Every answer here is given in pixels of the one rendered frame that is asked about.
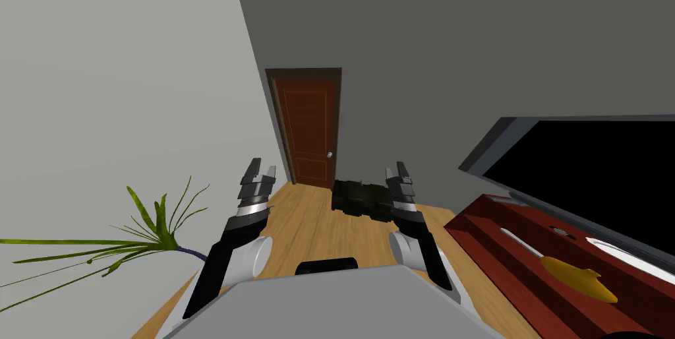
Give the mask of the green leafy plant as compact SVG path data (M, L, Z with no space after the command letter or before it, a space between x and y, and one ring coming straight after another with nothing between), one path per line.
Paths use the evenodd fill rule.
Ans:
M37 246L87 246L99 245L100 249L92 249L87 251L79 251L75 253L67 253L61 255L51 255L46 257L36 257L31 259L24 259L15 261L16 264L26 264L33 262L47 262L62 259L73 259L79 257L86 257L85 264L93 264L101 259L117 256L118 258L111 264L94 270L72 281L55 286L44 292L28 297L22 301L10 304L0 309L3 313L13 307L18 307L26 302L38 299L43 295L55 292L69 285L75 284L81 280L85 280L95 275L100 275L105 278L115 272L122 264L131 262L148 255L165 253L165 252L180 252L190 254L202 261L206 260L206 255L187 249L179 245L176 234L177 231L185 225L185 222L195 214L205 211L207 208L200 208L198 210L190 211L195 200L210 187L206 185L197 191L189 200L185 208L179 212L183 201L187 197L190 189L192 178L190 177L185 185L184 191L179 198L175 208L171 214L167 213L167 195L164 194L159 201L154 202L154 217L150 216L148 209L145 207L137 193L132 187L127 187L127 192L130 195L141 220L137 220L134 216L131 218L136 224L136 227L123 226L116 227L117 230L129 233L135 236L136 240L115 240L115 239L0 239L0 245L37 245Z

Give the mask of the red-brown wooden cabinet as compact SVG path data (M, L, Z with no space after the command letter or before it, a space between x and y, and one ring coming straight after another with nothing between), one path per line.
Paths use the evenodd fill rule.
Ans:
M618 331L675 339L675 285L601 251L584 231L493 195L479 196L445 228L542 339ZM594 270L617 302L569 288L544 269L540 255Z

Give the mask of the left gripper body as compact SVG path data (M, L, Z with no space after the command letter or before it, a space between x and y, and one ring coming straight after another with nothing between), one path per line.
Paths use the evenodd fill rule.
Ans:
M270 176L254 176L242 179L239 207L243 208L268 202L275 182L275 177Z

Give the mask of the brown wooden door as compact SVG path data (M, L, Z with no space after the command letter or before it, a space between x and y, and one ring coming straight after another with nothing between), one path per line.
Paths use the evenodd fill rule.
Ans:
M334 181L334 82L274 77L273 83L295 181L329 189Z

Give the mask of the dark green box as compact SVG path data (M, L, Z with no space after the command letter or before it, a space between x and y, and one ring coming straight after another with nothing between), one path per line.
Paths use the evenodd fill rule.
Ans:
M393 201L383 185L335 180L332 187L331 209L350 216L368 216L378 222L393 220Z

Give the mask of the black flat television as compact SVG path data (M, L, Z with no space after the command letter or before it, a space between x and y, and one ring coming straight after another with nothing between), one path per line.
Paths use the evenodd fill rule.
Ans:
M501 117L459 168L675 274L675 114Z

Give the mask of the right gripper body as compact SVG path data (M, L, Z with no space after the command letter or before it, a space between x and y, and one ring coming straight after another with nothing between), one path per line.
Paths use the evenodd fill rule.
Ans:
M387 178L387 186L392 200L400 203L414 204L415 193L413 182L410 177L395 176Z

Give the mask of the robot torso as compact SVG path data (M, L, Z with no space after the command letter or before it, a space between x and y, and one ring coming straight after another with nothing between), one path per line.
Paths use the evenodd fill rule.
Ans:
M227 290L185 319L182 297L156 339L505 339L478 316L455 272L447 295L400 264L258 277L227 272Z

